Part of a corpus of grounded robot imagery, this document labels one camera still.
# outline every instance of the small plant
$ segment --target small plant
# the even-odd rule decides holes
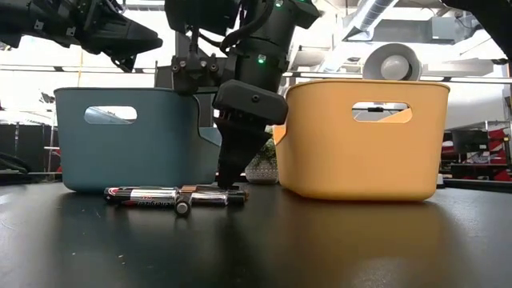
[[[272,134],[272,127],[267,127],[265,132]],[[275,144],[274,140],[270,138],[262,149],[256,154],[253,160],[254,167],[259,167],[263,162],[267,161],[271,165],[277,164],[276,154],[275,154]]]

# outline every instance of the black equipment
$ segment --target black equipment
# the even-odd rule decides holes
[[[507,0],[441,0],[468,10],[512,57],[512,8]],[[47,38],[64,47],[82,46],[109,55],[125,72],[137,54],[158,48],[155,32],[122,16],[115,0],[0,0],[0,42],[18,47],[22,34]],[[227,188],[270,138],[265,126],[283,124],[287,104],[276,94],[288,67],[296,26],[309,28],[320,17],[311,0],[166,0],[171,29],[191,32],[190,52],[172,59],[174,89],[183,97],[214,88],[213,107],[221,134],[218,185]],[[233,28],[237,18],[240,26]],[[226,35],[216,42],[200,29]],[[226,56],[200,57],[198,39]]]

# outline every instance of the yellow bin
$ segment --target yellow bin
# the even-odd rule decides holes
[[[288,118],[274,128],[282,186],[329,200],[421,201],[432,196],[450,88],[406,81],[321,80],[291,87]],[[377,122],[358,102],[409,109]]]

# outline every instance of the bin handle hole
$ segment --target bin handle hole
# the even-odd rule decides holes
[[[91,106],[83,118],[89,124],[128,125],[137,120],[137,111],[132,106]]]
[[[413,113],[403,102],[357,102],[352,106],[352,117],[357,122],[407,123]]]

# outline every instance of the plastic storage bin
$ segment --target plastic storage bin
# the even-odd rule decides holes
[[[78,192],[108,186],[181,186],[215,180],[221,135],[198,128],[199,104],[168,89],[55,91],[63,182]],[[133,123],[97,106],[130,106]]]
[[[436,190],[448,86],[427,82],[321,80],[291,87],[274,128],[279,181],[309,198],[420,201]],[[354,119],[358,102],[409,109],[377,122]]]

